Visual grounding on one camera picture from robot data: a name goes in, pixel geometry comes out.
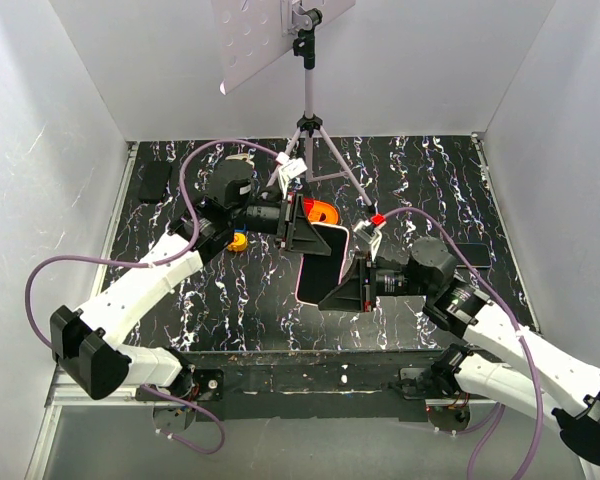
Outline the phone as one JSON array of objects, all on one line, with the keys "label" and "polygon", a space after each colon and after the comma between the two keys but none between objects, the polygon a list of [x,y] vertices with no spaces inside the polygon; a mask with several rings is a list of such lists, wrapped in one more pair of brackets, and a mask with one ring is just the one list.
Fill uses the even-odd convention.
[{"label": "phone", "polygon": [[349,231],[341,225],[314,223],[331,248],[329,256],[304,254],[296,285],[296,300],[317,306],[341,281],[348,251]]}]

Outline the black smartphone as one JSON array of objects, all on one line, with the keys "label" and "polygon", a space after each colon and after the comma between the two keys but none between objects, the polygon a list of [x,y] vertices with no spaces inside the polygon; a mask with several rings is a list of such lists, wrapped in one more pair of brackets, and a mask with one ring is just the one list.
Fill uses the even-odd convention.
[{"label": "black smartphone", "polygon": [[492,266],[490,250],[483,243],[457,243],[456,247],[476,270],[487,270]]}]

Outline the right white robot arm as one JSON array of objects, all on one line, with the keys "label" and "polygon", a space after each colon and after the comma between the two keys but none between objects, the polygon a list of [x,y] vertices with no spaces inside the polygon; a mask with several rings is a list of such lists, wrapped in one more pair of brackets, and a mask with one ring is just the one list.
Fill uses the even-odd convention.
[{"label": "right white robot arm", "polygon": [[540,418],[572,452],[600,466],[600,368],[514,327],[492,296],[457,274],[457,264],[435,238],[416,241],[404,264],[361,254],[318,306],[368,312],[380,296],[424,297],[424,314],[463,342],[426,377],[440,395],[463,391]]}]

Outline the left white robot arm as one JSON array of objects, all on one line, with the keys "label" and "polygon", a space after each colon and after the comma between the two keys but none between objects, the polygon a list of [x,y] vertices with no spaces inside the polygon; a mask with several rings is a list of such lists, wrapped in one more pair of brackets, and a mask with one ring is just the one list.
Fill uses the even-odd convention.
[{"label": "left white robot arm", "polygon": [[143,257],[143,267],[130,269],[77,309],[62,306],[52,314],[54,358],[90,398],[142,385],[159,387],[173,400],[190,397],[194,367],[182,354],[167,347],[131,347],[125,339],[163,297],[225,251],[236,230],[273,235],[287,251],[330,255],[302,196],[287,192],[291,179],[306,171],[304,160],[281,153],[276,161],[279,201],[258,198],[250,163],[226,159],[206,191]]}]

